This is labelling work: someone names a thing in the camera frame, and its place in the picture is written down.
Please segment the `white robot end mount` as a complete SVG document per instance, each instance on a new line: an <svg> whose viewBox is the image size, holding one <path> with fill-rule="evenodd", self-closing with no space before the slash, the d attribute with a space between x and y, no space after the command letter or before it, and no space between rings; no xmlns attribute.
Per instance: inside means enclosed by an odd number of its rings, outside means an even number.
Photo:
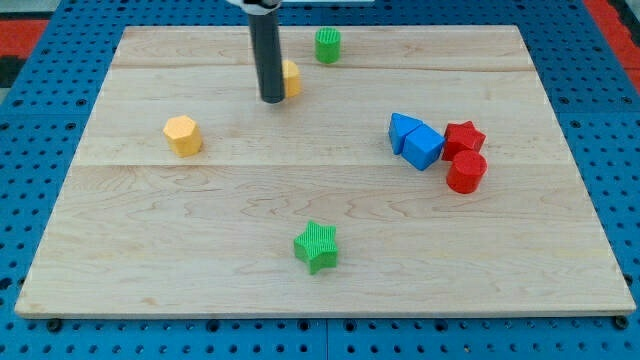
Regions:
<svg viewBox="0 0 640 360"><path fill-rule="evenodd" d="M271 13L277 10L282 0L227 0L245 13Z"/></svg>

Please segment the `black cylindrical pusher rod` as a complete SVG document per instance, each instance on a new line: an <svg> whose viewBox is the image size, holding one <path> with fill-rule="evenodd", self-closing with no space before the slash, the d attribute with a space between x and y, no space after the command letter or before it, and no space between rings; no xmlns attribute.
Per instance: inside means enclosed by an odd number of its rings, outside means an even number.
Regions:
<svg viewBox="0 0 640 360"><path fill-rule="evenodd" d="M269 104L284 100L278 4L249 4L247 8L261 99Z"/></svg>

